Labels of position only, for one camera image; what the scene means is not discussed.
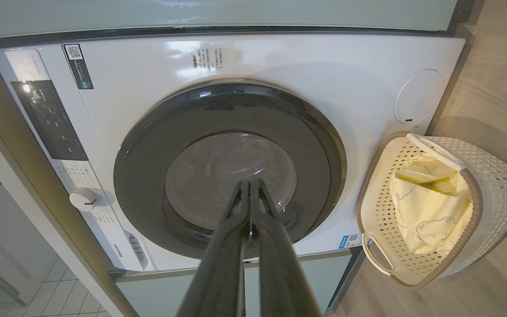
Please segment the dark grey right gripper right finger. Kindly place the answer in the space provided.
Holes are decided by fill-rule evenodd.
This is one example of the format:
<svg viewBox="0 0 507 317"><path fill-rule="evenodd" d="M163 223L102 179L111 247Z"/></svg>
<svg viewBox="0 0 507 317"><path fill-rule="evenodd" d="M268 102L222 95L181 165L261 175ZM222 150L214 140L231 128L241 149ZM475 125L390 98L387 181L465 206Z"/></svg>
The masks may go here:
<svg viewBox="0 0 507 317"><path fill-rule="evenodd" d="M320 309L269 190L251 182L251 223L259 245L262 317L320 317Z"/></svg>

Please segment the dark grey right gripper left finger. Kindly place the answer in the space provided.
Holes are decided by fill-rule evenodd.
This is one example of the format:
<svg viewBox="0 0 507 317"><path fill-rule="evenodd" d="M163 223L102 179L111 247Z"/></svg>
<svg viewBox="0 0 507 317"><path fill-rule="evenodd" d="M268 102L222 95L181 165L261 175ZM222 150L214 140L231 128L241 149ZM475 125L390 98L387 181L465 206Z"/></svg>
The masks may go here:
<svg viewBox="0 0 507 317"><path fill-rule="evenodd" d="M244 317L244 256L250 236L250 182L238 182L180 307L178 317Z"/></svg>

